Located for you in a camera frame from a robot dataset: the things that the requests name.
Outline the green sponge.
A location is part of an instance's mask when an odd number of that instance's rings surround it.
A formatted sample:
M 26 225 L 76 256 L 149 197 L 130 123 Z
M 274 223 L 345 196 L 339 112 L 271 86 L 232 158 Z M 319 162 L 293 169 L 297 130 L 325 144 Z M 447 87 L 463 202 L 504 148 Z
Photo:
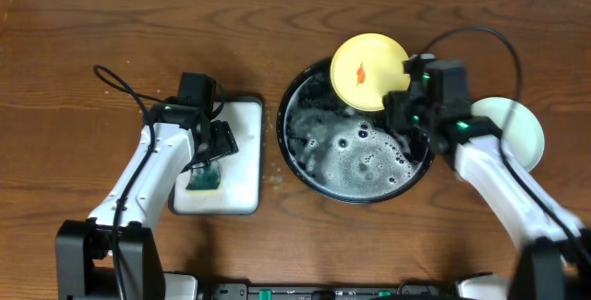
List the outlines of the green sponge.
M 221 168 L 218 162 L 209 162 L 190 169 L 186 190 L 203 191 L 216 190 L 222 180 Z

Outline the yellow plate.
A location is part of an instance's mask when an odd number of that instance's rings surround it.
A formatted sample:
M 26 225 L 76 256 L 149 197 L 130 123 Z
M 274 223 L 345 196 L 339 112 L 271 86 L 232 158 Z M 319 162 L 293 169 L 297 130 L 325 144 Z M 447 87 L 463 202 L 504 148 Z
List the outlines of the yellow plate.
M 406 91 L 410 77 L 404 72 L 409 59 L 394 39 L 364 33 L 344 42 L 332 58 L 332 87 L 347 105 L 364 112 L 384 109 L 382 98 L 390 91 Z

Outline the light green plate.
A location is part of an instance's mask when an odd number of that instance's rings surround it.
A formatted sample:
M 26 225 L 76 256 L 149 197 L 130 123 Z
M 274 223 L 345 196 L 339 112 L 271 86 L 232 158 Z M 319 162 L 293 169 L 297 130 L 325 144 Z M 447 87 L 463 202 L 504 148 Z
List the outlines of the light green plate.
M 541 124 L 535 115 L 521 103 L 513 105 L 513 100 L 504 97 L 487 97 L 471 106 L 474 116 L 486 116 L 496 126 L 502 128 L 505 118 L 512 112 L 505 140 L 511 154 L 521 165 L 531 172 L 540 162 L 545 148 L 545 137 Z

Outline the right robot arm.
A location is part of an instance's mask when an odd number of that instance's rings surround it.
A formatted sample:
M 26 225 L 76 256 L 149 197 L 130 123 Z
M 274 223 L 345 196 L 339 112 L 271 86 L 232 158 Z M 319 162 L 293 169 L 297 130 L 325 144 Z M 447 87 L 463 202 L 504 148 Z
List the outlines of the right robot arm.
M 455 284 L 458 298 L 589 298 L 590 231 L 513 156 L 504 126 L 472 114 L 466 96 L 391 91 L 383 105 L 388 126 L 428 135 L 431 150 L 486 201 L 520 252 L 511 279 L 465 278 Z

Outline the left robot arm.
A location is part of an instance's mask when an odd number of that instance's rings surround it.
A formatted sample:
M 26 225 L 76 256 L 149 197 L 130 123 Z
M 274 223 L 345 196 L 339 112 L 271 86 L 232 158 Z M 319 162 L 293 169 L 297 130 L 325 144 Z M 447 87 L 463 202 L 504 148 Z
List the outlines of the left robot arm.
M 59 298 L 198 298 L 194 276 L 163 270 L 154 229 L 181 174 L 237 151 L 229 124 L 211 120 L 205 108 L 154 105 L 109 195 L 86 220 L 66 220 L 58 230 Z

